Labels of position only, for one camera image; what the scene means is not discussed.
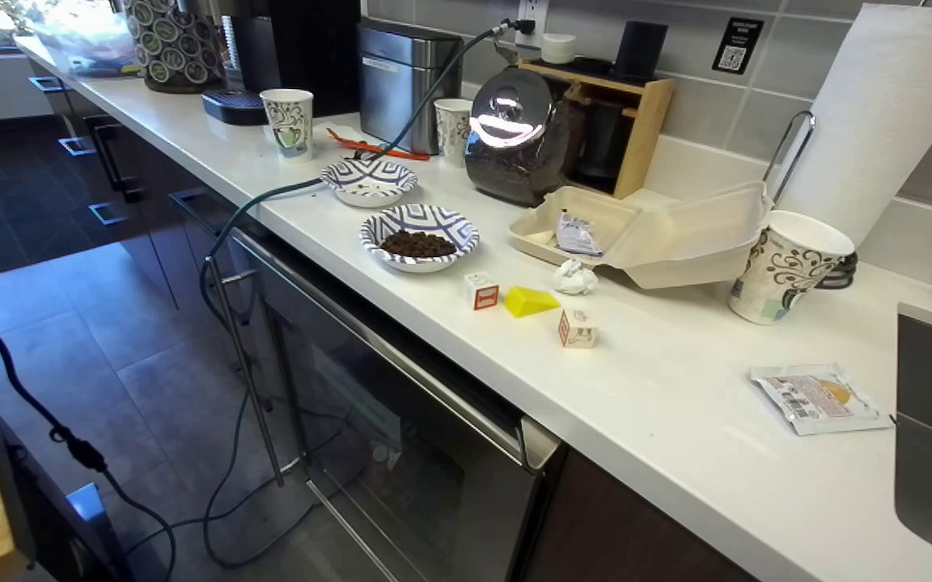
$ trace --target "wall outlet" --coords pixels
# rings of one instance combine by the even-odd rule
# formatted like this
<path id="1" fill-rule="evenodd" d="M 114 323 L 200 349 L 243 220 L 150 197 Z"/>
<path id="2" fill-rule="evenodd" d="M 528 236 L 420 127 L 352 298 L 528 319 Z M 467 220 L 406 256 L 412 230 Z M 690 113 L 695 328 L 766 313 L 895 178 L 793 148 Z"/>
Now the wall outlet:
<path id="1" fill-rule="evenodd" d="M 534 31 L 531 34 L 517 31 L 517 46 L 541 47 L 541 31 L 544 31 L 546 13 L 550 13 L 550 0 L 522 0 L 517 18 L 534 18 Z"/>

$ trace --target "paper cup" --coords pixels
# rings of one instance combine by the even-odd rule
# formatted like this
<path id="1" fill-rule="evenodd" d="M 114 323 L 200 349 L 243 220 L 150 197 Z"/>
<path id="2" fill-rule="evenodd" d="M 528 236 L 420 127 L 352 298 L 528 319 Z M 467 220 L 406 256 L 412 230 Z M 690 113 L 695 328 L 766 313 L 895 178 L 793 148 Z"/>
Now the paper cup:
<path id="1" fill-rule="evenodd" d="M 312 155 L 314 143 L 314 92 L 297 87 L 272 87 L 258 92 L 268 117 L 268 132 L 284 157 Z"/>
<path id="2" fill-rule="evenodd" d="M 842 230 L 773 209 L 747 270 L 728 291 L 728 307 L 750 323 L 777 323 L 850 253 L 856 241 Z"/>
<path id="3" fill-rule="evenodd" d="M 473 100 L 448 96 L 434 100 L 437 110 L 437 151 L 444 164 L 467 164 L 467 132 L 469 132 L 469 110 Z"/>

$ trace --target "bowl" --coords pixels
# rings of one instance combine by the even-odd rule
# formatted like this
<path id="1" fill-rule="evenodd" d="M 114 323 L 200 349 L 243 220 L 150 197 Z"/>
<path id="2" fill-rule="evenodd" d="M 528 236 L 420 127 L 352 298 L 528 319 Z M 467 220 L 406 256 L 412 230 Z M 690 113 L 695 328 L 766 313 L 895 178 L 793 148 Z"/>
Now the bowl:
<path id="1" fill-rule="evenodd" d="M 389 157 L 343 157 L 325 182 L 346 206 L 391 206 L 416 186 L 416 174 Z"/>
<path id="2" fill-rule="evenodd" d="M 403 203 L 364 224 L 364 244 L 396 270 L 444 270 L 479 244 L 463 212 Z"/>

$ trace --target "white mug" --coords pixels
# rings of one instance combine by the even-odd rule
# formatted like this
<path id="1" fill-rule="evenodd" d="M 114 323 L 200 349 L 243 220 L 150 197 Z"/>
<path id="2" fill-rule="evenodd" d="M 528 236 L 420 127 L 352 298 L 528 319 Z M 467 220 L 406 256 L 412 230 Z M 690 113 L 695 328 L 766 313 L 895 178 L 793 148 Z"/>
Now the white mug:
<path id="1" fill-rule="evenodd" d="M 750 323 L 777 323 L 850 253 L 856 241 L 842 230 L 773 209 L 747 270 L 728 291 L 728 307 Z"/>

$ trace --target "paper towel roll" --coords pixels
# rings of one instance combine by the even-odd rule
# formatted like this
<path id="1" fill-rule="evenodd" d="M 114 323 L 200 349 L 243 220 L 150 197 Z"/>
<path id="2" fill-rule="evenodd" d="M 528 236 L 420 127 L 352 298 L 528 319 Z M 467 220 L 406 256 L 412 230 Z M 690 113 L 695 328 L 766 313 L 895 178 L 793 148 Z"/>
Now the paper towel roll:
<path id="1" fill-rule="evenodd" d="M 780 206 L 860 244 L 932 146 L 932 10 L 860 5 L 812 113 L 816 136 Z"/>

